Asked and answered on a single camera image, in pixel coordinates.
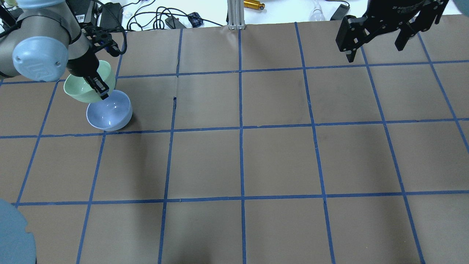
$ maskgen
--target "blue object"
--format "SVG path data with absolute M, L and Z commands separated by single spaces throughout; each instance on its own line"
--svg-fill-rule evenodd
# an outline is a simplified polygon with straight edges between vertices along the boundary
M 454 0 L 454 4 L 461 13 L 469 16 L 469 1 L 468 0 Z
M 65 0 L 16 0 L 23 9 L 46 8 L 65 2 Z
M 28 222 L 13 205 L 0 199 L 0 263 L 35 264 L 36 243 L 25 232 Z
M 65 72 L 68 50 L 50 37 L 31 37 L 16 45 L 12 54 L 16 70 L 35 81 L 57 81 Z
M 129 123 L 132 112 L 129 97 L 124 92 L 114 90 L 108 98 L 88 105 L 86 119 L 98 129 L 116 131 Z

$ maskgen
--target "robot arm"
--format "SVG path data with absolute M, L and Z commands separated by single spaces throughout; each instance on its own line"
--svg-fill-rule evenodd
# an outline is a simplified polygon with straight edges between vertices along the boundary
M 36 81 L 56 81 L 67 68 L 71 74 L 83 77 L 102 99 L 107 98 L 109 87 L 97 72 L 99 61 L 95 55 L 104 46 L 94 45 L 97 41 L 93 40 L 106 40 L 108 52 L 117 57 L 120 52 L 111 34 L 97 36 L 93 29 L 82 30 L 65 0 L 17 2 L 24 13 L 14 24 L 5 19 L 7 11 L 0 8 L 0 15 L 11 27 L 0 38 L 0 76 L 21 74 Z M 95 39 L 88 39 L 90 34 Z
M 401 30 L 396 48 L 401 51 L 407 41 L 419 31 L 427 31 L 433 22 L 438 24 L 449 0 L 369 0 L 365 14 L 342 19 L 337 46 L 346 52 L 348 62 L 353 62 L 356 50 L 378 35 Z

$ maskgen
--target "white label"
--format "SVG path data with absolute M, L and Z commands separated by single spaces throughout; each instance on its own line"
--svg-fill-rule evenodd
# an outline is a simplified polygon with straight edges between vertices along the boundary
M 79 23 L 83 23 L 85 21 L 85 15 L 76 16 L 76 19 Z

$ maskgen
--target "gold cylinder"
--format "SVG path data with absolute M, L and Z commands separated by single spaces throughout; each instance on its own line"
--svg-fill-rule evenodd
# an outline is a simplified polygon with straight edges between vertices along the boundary
M 256 0 L 244 0 L 244 7 L 254 10 L 263 10 L 265 8 L 265 4 L 261 4 L 261 2 Z

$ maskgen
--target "blue bowl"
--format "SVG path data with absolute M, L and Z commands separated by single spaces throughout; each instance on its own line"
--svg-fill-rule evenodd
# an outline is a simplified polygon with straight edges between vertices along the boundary
M 86 119 L 98 129 L 116 131 L 129 123 L 132 112 L 129 97 L 124 92 L 114 90 L 105 100 L 88 105 Z

